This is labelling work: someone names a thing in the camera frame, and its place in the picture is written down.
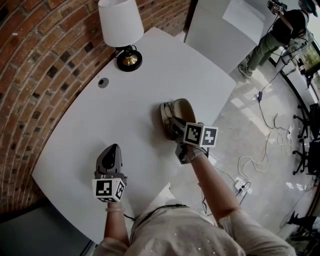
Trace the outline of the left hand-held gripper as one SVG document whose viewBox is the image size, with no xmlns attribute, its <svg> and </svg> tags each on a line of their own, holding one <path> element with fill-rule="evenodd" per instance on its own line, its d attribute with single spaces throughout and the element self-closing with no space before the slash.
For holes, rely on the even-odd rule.
<svg viewBox="0 0 320 256">
<path fill-rule="evenodd" d="M 92 180 L 93 196 L 103 203 L 119 203 L 127 185 L 127 176 L 122 173 L 121 148 L 114 143 L 107 147 L 96 160 Z"/>
</svg>

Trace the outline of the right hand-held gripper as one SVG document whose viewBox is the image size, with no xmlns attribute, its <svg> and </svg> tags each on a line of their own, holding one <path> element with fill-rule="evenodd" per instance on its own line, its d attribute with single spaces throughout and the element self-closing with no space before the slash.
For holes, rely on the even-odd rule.
<svg viewBox="0 0 320 256">
<path fill-rule="evenodd" d="M 216 146 L 217 127 L 186 122 L 178 117 L 169 119 L 169 127 L 176 142 L 175 155 L 182 165 L 189 164 L 201 154 L 208 157 L 210 148 Z"/>
</svg>

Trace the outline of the beige glasses case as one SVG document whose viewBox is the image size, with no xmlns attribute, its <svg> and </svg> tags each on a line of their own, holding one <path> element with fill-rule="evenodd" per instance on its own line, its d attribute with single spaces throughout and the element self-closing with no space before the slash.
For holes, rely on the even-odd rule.
<svg viewBox="0 0 320 256">
<path fill-rule="evenodd" d="M 174 117 L 170 119 L 169 126 L 162 124 L 166 138 L 176 141 L 184 133 L 186 123 L 196 123 L 196 117 L 187 99 L 179 98 L 172 102 Z"/>
</svg>

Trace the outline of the person's right forearm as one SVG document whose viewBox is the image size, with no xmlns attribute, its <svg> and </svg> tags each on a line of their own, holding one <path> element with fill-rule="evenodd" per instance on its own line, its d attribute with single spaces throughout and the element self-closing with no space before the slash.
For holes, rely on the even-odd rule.
<svg viewBox="0 0 320 256">
<path fill-rule="evenodd" d="M 218 221 L 240 209 L 233 192 L 204 154 L 196 156 L 191 165 L 215 220 Z"/>
</svg>

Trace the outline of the person's left forearm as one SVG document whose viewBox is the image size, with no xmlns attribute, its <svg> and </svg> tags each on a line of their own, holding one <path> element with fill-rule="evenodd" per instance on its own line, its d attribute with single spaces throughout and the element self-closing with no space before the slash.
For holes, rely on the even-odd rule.
<svg viewBox="0 0 320 256">
<path fill-rule="evenodd" d="M 104 238 L 112 238 L 130 246 L 128 231 L 125 222 L 124 208 L 120 202 L 111 202 L 106 208 L 106 222 L 104 228 Z"/>
</svg>

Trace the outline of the white desk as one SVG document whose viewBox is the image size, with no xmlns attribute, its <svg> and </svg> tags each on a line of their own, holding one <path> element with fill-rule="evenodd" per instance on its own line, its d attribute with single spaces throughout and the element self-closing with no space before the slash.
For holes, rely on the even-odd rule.
<svg viewBox="0 0 320 256">
<path fill-rule="evenodd" d="M 95 243 L 103 239 L 106 204 L 94 197 L 98 156 L 121 149 L 127 176 L 122 204 L 139 215 L 175 175 L 189 171 L 166 139 L 159 105 L 187 99 L 197 122 L 211 125 L 236 83 L 202 54 L 158 29 L 136 43 L 142 65 L 123 72 L 109 62 L 77 96 L 37 160 L 33 179 L 55 208 Z M 106 88 L 99 88 L 108 78 Z"/>
</svg>

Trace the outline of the white power strip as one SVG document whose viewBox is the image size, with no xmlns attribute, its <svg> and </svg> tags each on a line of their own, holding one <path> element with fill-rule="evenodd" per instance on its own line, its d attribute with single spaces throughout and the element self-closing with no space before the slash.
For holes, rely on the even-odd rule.
<svg viewBox="0 0 320 256">
<path fill-rule="evenodd" d="M 240 177 L 235 178 L 234 187 L 237 192 L 244 196 L 246 193 L 252 194 L 253 190 L 251 189 L 251 183 L 249 181 L 245 181 Z"/>
</svg>

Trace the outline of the person's white clothing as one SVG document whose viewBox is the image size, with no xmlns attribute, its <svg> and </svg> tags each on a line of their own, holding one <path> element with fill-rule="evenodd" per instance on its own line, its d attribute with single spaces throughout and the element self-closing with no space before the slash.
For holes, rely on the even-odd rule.
<svg viewBox="0 0 320 256">
<path fill-rule="evenodd" d="M 241 208 L 216 223 L 189 207 L 158 209 L 128 233 L 129 246 L 103 238 L 93 256 L 296 256 Z"/>
</svg>

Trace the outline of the white shelf cabinet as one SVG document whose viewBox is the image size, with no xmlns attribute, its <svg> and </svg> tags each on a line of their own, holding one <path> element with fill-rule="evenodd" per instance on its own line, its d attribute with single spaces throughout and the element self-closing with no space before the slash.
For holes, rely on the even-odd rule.
<svg viewBox="0 0 320 256">
<path fill-rule="evenodd" d="M 198 0 L 185 43 L 229 74 L 258 45 L 265 19 L 245 0 Z"/>
</svg>

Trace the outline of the grey cabinet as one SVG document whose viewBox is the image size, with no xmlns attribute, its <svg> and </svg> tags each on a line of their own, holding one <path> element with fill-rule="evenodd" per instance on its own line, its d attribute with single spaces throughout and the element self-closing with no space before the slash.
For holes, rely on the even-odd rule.
<svg viewBox="0 0 320 256">
<path fill-rule="evenodd" d="M 52 204 L 0 222 L 0 256 L 85 256 L 92 245 Z"/>
</svg>

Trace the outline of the white shade table lamp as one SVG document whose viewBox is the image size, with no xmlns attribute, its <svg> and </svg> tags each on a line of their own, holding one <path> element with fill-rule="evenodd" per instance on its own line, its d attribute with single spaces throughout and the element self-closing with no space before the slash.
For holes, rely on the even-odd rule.
<svg viewBox="0 0 320 256">
<path fill-rule="evenodd" d="M 103 40 L 115 49 L 118 68 L 137 70 L 143 58 L 134 43 L 144 35 L 144 27 L 136 0 L 99 0 L 98 12 Z"/>
</svg>

